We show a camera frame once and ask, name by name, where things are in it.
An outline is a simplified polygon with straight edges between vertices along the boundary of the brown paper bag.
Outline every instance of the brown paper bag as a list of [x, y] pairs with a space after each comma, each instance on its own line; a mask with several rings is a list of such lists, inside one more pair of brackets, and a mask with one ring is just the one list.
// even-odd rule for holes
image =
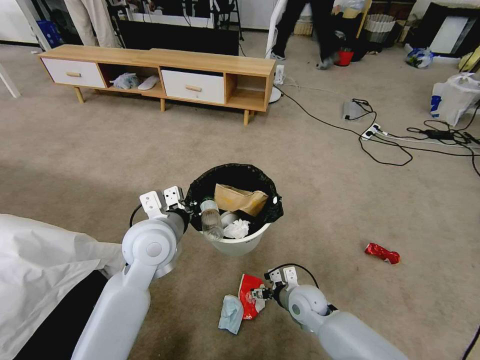
[[243, 212], [257, 216], [264, 208], [269, 196], [263, 191], [239, 190], [232, 186], [216, 184], [214, 199], [219, 209]]

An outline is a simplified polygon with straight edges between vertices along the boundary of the open shelf compartment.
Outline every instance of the open shelf compartment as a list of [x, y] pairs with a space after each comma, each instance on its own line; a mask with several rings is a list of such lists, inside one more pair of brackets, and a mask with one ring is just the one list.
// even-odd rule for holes
[[153, 98], [165, 97], [165, 91], [162, 87], [162, 81], [157, 82], [155, 86], [149, 90], [139, 90], [136, 87], [130, 89], [121, 89], [114, 87], [112, 83], [118, 76], [124, 73], [135, 73], [141, 82], [152, 75], [160, 77], [158, 67], [98, 63], [98, 69], [100, 70], [103, 80], [105, 81], [106, 89], [104, 90], [121, 93], [141, 94], [143, 96]]
[[267, 78], [225, 73], [225, 104], [232, 108], [265, 111]]

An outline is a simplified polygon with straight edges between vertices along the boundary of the black screen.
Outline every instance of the black screen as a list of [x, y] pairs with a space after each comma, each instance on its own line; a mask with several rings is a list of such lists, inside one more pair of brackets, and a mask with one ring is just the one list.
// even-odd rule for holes
[[239, 54], [237, 30], [128, 20], [120, 20], [118, 26], [127, 49], [157, 48], [235, 56]]

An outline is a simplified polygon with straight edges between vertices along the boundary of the black garbage bag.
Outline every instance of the black garbage bag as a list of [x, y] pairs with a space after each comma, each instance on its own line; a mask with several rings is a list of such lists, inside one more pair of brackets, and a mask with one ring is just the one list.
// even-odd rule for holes
[[[254, 192], [263, 191], [268, 195], [268, 200], [263, 209], [255, 218], [243, 213], [241, 218], [251, 222], [249, 234], [259, 230], [266, 223], [273, 223], [283, 216], [282, 197], [277, 193], [275, 184], [259, 168], [249, 164], [228, 163], [211, 168], [204, 172], [198, 179], [194, 180], [188, 188], [185, 197], [187, 204], [197, 202], [197, 211], [200, 212], [200, 203], [207, 197], [213, 197], [216, 184], [229, 185], [240, 190]], [[200, 216], [193, 216], [190, 224], [197, 230], [202, 231], [202, 221]]]

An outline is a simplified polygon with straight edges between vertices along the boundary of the drawer handle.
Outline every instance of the drawer handle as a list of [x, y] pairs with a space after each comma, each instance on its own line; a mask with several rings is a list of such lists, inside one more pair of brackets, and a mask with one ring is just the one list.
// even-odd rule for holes
[[79, 72], [67, 71], [66, 74], [67, 74], [67, 76], [71, 76], [73, 78], [81, 78], [82, 77], [82, 74], [79, 73]]
[[185, 85], [185, 89], [201, 92], [202, 88], [200, 86]]

